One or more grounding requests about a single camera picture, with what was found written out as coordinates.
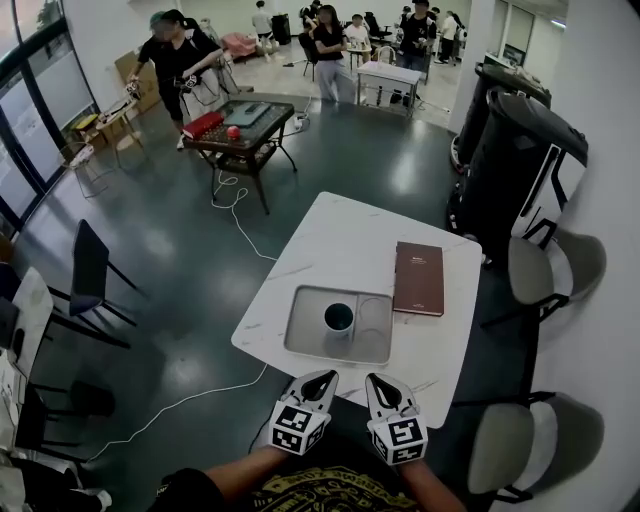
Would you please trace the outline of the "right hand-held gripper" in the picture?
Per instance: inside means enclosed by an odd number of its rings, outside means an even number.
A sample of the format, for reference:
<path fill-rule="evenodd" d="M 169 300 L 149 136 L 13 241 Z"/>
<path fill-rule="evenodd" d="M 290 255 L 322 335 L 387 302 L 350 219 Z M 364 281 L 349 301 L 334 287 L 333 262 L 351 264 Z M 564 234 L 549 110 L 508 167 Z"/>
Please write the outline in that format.
<path fill-rule="evenodd" d="M 427 427 L 412 390 L 403 382 L 382 373 L 369 373 L 365 390 L 370 416 L 383 411 L 400 411 L 367 423 L 374 448 L 389 466 L 422 459 L 428 444 Z"/>

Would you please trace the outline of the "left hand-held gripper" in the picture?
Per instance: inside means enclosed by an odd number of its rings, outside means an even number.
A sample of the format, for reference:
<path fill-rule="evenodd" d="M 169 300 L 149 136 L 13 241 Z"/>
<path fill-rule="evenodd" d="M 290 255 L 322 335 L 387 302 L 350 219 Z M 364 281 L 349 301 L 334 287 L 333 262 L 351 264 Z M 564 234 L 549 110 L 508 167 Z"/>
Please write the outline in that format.
<path fill-rule="evenodd" d="M 276 402 L 269 420 L 269 444 L 302 456 L 323 437 L 339 375 L 320 370 L 295 379 Z"/>

